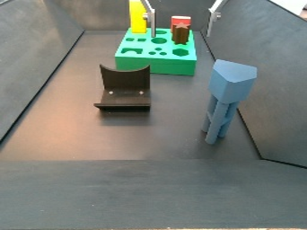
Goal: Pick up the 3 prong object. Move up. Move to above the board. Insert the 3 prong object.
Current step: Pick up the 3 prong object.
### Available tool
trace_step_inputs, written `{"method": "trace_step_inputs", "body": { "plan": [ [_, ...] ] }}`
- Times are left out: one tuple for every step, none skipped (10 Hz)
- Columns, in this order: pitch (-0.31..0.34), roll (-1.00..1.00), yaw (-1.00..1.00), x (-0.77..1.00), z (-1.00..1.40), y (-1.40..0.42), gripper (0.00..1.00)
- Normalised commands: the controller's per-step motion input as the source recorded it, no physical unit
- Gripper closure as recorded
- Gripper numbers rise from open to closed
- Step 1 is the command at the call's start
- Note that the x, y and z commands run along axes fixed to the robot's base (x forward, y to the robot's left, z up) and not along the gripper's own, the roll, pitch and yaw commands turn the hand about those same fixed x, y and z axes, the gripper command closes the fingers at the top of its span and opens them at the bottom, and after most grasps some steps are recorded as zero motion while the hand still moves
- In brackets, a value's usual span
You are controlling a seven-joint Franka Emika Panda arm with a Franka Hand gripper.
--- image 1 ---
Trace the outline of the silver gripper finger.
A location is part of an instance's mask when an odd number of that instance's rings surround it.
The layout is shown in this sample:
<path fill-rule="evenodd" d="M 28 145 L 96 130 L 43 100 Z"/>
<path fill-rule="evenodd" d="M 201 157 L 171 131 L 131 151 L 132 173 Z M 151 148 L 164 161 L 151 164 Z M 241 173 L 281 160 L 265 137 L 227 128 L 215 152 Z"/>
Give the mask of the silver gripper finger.
<path fill-rule="evenodd" d="M 216 0 L 212 6 L 208 8 L 209 17 L 208 17 L 208 24 L 207 24 L 207 36 L 211 35 L 213 22 L 220 18 L 220 10 L 228 0 Z"/>
<path fill-rule="evenodd" d="M 140 0 L 147 12 L 143 14 L 143 18 L 149 22 L 151 37 L 156 37 L 156 10 L 152 8 L 148 0 Z"/>

